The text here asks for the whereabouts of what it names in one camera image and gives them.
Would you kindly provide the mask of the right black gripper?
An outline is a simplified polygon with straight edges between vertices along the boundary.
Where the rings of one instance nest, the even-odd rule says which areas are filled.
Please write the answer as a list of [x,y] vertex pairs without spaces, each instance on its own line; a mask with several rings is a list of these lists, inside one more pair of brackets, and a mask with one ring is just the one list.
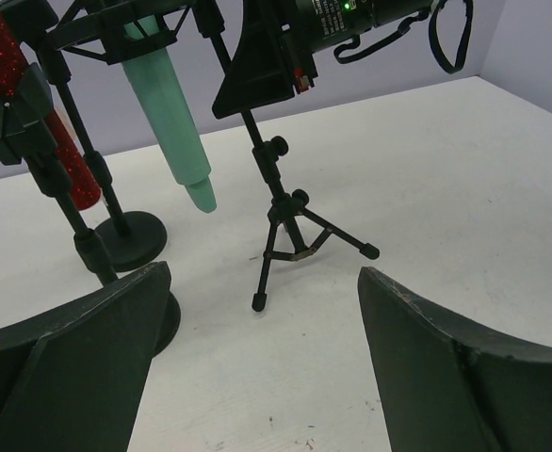
[[[281,33],[270,1],[244,1],[235,53],[213,103],[218,119],[283,102],[314,86],[315,53],[331,48],[335,60],[350,64],[373,55],[429,19],[432,1],[277,1],[291,76],[279,42]],[[392,22],[398,28],[361,47],[361,36]]]

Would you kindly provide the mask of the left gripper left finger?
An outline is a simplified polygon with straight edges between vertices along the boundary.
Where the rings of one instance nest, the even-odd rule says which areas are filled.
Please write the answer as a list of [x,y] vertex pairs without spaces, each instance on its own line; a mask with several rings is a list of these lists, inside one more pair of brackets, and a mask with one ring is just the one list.
[[0,329],[0,451],[124,451],[166,311],[164,262]]

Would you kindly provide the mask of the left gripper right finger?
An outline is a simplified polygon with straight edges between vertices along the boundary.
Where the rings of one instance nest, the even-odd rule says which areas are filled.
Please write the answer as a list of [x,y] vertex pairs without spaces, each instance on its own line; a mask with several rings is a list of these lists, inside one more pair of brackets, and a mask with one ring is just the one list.
[[359,304],[395,451],[552,451],[552,347],[488,328],[373,267]]

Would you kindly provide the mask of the teal microphone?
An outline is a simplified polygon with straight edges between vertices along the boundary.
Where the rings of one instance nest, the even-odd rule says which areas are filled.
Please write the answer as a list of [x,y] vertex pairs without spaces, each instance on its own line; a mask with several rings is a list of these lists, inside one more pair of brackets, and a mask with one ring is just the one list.
[[199,210],[213,212],[211,166],[168,51],[160,47],[124,61],[122,68],[176,183]]

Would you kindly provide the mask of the black mic stand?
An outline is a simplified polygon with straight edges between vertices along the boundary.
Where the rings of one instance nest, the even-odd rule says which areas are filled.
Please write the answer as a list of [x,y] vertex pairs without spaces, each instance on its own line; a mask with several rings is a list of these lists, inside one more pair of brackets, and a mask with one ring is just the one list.
[[24,161],[41,193],[57,201],[73,229],[85,267],[103,286],[118,280],[101,237],[86,224],[70,195],[73,182],[57,156],[57,141],[45,118],[54,111],[51,90],[36,64],[27,67],[14,96],[0,98],[0,161]]
[[167,230],[156,216],[140,211],[124,212],[112,186],[112,175],[102,155],[89,138],[69,88],[71,72],[62,53],[50,42],[48,29],[58,17],[47,1],[2,1],[0,12],[15,38],[31,47],[49,83],[56,87],[73,129],[82,145],[84,158],[100,188],[109,219],[96,232],[103,239],[113,268],[125,272],[148,264],[167,244]]

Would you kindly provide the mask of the red glitter microphone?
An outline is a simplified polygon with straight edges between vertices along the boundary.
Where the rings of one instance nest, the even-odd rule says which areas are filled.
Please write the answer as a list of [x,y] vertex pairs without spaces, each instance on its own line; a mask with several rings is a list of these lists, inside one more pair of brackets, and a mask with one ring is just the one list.
[[40,67],[27,61],[1,13],[0,162],[25,162],[44,195],[66,194],[79,211],[101,199],[101,188],[57,114]]

